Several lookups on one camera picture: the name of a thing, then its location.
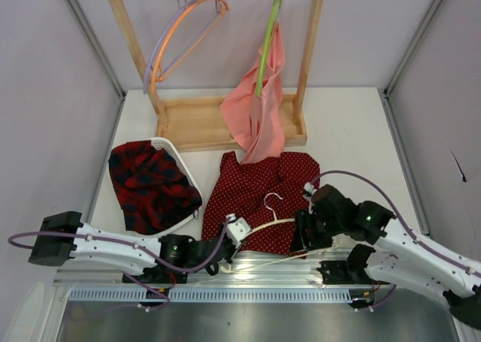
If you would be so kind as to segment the cream hanger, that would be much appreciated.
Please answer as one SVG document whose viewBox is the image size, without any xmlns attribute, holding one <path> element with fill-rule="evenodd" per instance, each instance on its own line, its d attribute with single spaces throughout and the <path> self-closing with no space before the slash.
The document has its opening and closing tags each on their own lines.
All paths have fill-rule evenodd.
<svg viewBox="0 0 481 342">
<path fill-rule="evenodd" d="M 294 222 L 295 219 L 294 218 L 290 218 L 290 219 L 277 219 L 277 215 L 275 213 L 275 210 L 271 207 L 269 207 L 267 204 L 266 204 L 266 199 L 269 195 L 275 195 L 277 196 L 279 199 L 283 199 L 282 197 L 280 197 L 277 193 L 274 193 L 274 192 L 271 192 L 271 193 L 268 193 L 266 196 L 265 196 L 265 199 L 264 199 L 264 204 L 266 206 L 267 209 L 269 209 L 272 214 L 273 214 L 273 217 L 274 217 L 274 220 L 271 221 L 271 222 L 267 222 L 263 225 L 260 225 L 258 227 L 255 227 L 254 229 L 252 229 L 252 232 L 250 235 L 254 235 L 256 232 L 259 232 L 263 229 L 266 229 L 266 228 L 270 228 L 272 226 L 276 226 L 276 225 L 280 225 L 280 224 L 283 224 L 283 223 L 288 223 L 288 222 Z M 225 222 L 225 225 L 223 227 L 223 234 L 227 237 L 226 235 L 226 226 L 227 226 L 227 221 Z M 294 252 L 290 252 L 289 253 L 289 257 L 287 258 L 284 258 L 284 259 L 280 259 L 280 260 L 277 260 L 277 261 L 273 261 L 273 262 L 267 262 L 267 263 L 264 263 L 264 264 L 261 264 L 259 267 L 264 267 L 264 266 L 268 266 L 268 265 L 273 265 L 273 264 L 277 264 L 277 263 L 281 263 L 281 262 L 287 262 L 287 261 L 290 261 L 290 260 L 293 260 L 293 259 L 299 259 L 299 258 L 304 258 L 304 257 L 307 257 L 307 256 L 310 256 L 310 255 L 314 255 L 314 254 L 323 254 L 323 253 L 326 253 L 326 252 L 329 252 L 329 251 L 333 251 L 333 250 L 336 250 L 341 244 L 343 243 L 343 238 L 340 238 L 337 242 L 333 242 L 330 246 L 327 246 L 327 247 L 324 247 L 324 248 L 314 248 L 314 247 L 302 247 L 300 250 L 296 250 Z"/>
</svg>

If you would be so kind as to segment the red polka dot skirt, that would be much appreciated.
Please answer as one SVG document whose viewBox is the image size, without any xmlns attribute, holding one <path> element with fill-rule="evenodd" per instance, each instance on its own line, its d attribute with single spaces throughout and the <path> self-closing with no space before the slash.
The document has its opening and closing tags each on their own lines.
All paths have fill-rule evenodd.
<svg viewBox="0 0 481 342">
<path fill-rule="evenodd" d="M 204 210 L 201 238 L 216 237 L 230 213 L 244 218 L 253 229 L 293 218 L 296 211 L 309 207 L 302 191 L 319 174 L 319 163 L 307 153 L 284 152 L 245 165 L 237 161 L 235 152 L 224 153 Z"/>
</svg>

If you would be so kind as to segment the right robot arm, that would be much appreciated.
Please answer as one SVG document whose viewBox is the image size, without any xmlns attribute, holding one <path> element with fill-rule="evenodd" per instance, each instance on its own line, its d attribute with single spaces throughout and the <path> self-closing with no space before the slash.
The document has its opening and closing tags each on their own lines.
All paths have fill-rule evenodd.
<svg viewBox="0 0 481 342">
<path fill-rule="evenodd" d="M 436 301 L 460 322 L 480 328 L 480 263 L 409 229 L 401 217 L 374 201 L 355 204 L 336 188 L 306 183 L 309 207 L 295 215 L 302 247 L 332 247 L 338 235 L 356 244 L 334 281 L 396 285 Z"/>
</svg>

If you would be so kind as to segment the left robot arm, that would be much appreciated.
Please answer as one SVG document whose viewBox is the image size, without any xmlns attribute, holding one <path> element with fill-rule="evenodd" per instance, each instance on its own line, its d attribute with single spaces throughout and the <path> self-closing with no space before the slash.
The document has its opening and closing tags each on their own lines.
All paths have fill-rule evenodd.
<svg viewBox="0 0 481 342">
<path fill-rule="evenodd" d="M 94 262 L 132 276 L 156 272 L 191 274 L 206 270 L 214 275 L 219 263 L 230 262 L 241 246 L 235 232 L 238 222 L 227 223 L 212 240 L 197 241 L 188 235 L 121 235 L 80 221 L 81 214 L 64 212 L 44 218 L 29 263 L 60 267 L 68 260 Z"/>
</svg>

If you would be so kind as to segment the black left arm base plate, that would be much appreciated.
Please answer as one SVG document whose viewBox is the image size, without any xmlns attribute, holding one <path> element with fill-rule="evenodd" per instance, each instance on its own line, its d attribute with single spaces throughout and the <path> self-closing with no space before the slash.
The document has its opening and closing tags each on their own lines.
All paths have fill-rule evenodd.
<svg viewBox="0 0 481 342">
<path fill-rule="evenodd" d="M 179 259 L 177 261 L 169 260 L 169 263 L 176 265 L 180 268 L 186 268 L 188 259 Z M 186 284 L 188 280 L 188 274 L 181 273 L 179 271 L 173 271 L 162 264 L 159 264 L 155 259 L 153 260 L 153 266 L 150 268 L 142 268 L 140 274 L 133 274 L 128 271 L 128 274 L 132 275 L 136 280 L 145 284 L 168 284 L 173 286 L 174 284 Z M 122 277 L 124 283 L 133 283 L 129 278 Z"/>
</svg>

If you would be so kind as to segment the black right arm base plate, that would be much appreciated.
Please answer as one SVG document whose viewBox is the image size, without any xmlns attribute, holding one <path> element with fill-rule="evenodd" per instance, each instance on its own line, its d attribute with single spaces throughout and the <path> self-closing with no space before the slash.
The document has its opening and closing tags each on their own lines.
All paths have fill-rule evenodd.
<svg viewBox="0 0 481 342">
<path fill-rule="evenodd" d="M 319 263 L 317 271 L 326 285 L 353 285 L 355 282 L 348 273 L 346 261 L 325 260 Z"/>
</svg>

